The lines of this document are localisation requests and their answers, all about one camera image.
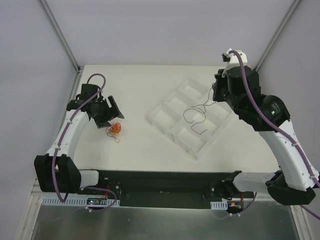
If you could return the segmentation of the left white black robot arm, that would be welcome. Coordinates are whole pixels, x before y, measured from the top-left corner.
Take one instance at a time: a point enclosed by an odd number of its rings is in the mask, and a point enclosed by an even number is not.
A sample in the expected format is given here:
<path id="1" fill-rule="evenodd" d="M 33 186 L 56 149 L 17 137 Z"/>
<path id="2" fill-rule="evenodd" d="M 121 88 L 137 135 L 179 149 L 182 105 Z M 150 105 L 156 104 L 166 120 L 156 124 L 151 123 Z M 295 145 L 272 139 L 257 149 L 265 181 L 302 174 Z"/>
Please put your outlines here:
<path id="1" fill-rule="evenodd" d="M 74 155 L 79 139 L 90 120 L 99 129 L 111 127 L 115 118 L 123 119 L 113 96 L 104 98 L 100 87 L 85 83 L 76 99 L 66 107 L 66 118 L 57 138 L 46 154 L 37 155 L 34 167 L 42 192 L 75 194 L 88 187 L 94 194 L 105 191 L 106 183 L 97 170 L 79 170 Z"/>

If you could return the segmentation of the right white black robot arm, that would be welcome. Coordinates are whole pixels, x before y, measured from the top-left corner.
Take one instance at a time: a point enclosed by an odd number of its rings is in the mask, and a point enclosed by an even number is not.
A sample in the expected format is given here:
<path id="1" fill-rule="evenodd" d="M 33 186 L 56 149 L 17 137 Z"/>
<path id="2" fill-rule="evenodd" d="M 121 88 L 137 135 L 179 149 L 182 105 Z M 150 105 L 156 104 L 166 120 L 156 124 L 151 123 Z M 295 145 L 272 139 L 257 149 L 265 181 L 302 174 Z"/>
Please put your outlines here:
<path id="1" fill-rule="evenodd" d="M 255 103 L 275 128 L 268 125 L 251 103 L 238 66 L 217 71 L 212 99 L 227 103 L 239 120 L 250 125 L 264 139 L 279 169 L 268 173 L 235 171 L 225 184 L 225 192 L 233 198 L 247 191 L 266 193 L 284 206 L 308 205 L 316 197 L 314 189 L 319 183 L 319 173 L 300 154 L 303 149 L 284 102 L 277 96 L 263 94 L 259 74 L 248 66 L 244 70 Z"/>

